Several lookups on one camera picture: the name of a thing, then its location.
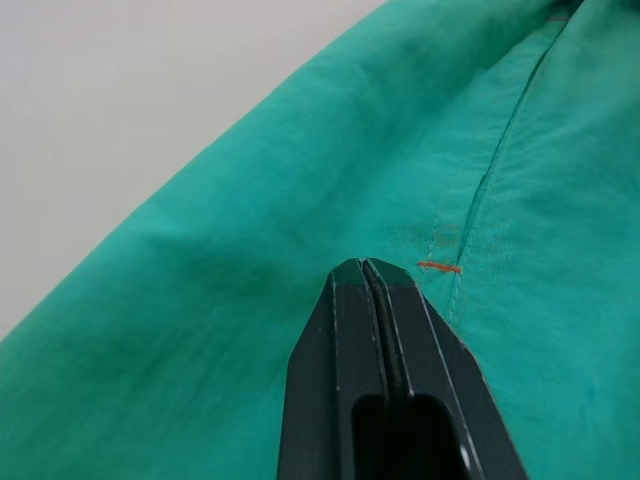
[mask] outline orange thread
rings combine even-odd
[[[462,269],[456,265],[443,265],[437,262],[418,262],[418,266],[423,268],[437,268],[441,272],[462,273]]]

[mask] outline white background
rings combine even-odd
[[[0,0],[0,338],[382,0]]]

